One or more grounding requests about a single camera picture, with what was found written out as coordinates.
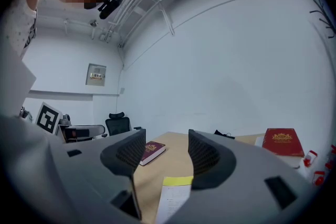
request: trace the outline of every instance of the red passport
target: red passport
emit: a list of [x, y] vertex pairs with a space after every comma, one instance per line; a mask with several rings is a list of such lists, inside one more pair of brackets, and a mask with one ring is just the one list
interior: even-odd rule
[[146, 144], [145, 153], [142, 156], [140, 165], [146, 165], [151, 160], [158, 157], [162, 152], [166, 150], [166, 145], [154, 141], [149, 141]]
[[267, 129], [263, 148], [272, 151], [293, 168], [298, 168], [305, 156], [294, 129]]

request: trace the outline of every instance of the wooden table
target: wooden table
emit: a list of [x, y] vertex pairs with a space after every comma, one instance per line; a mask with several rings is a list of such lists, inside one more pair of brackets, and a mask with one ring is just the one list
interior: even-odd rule
[[[254, 145], [256, 138], [262, 135], [264, 134], [237, 136], [236, 140]], [[142, 212], [142, 222], [145, 224], [155, 223], [163, 178], [193, 175], [187, 134], [165, 133], [154, 141], [165, 144], [165, 152], [147, 165], [139, 165], [134, 173], [136, 196]]]

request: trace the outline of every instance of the gold emblem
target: gold emblem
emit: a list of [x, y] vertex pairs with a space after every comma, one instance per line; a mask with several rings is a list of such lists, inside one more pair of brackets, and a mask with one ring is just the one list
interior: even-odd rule
[[146, 149], [149, 150], [149, 151], [154, 151], [156, 149], [156, 146], [155, 145], [147, 145]]
[[291, 140], [293, 138], [289, 134], [280, 133], [280, 134], [274, 134], [272, 139], [274, 139], [274, 140]]

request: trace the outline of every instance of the black mesh chair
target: black mesh chair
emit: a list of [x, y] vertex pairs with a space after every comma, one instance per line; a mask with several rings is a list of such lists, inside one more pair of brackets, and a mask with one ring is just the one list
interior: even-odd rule
[[125, 113], [109, 114], [109, 119], [105, 120], [107, 130], [110, 136], [129, 132], [131, 130], [131, 122], [128, 117], [125, 117]]

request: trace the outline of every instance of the white shirt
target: white shirt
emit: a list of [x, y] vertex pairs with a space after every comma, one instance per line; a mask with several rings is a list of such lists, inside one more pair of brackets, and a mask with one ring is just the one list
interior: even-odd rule
[[1, 19], [1, 44], [9, 42], [21, 59], [36, 35], [36, 14], [29, 8], [27, 0], [13, 0]]

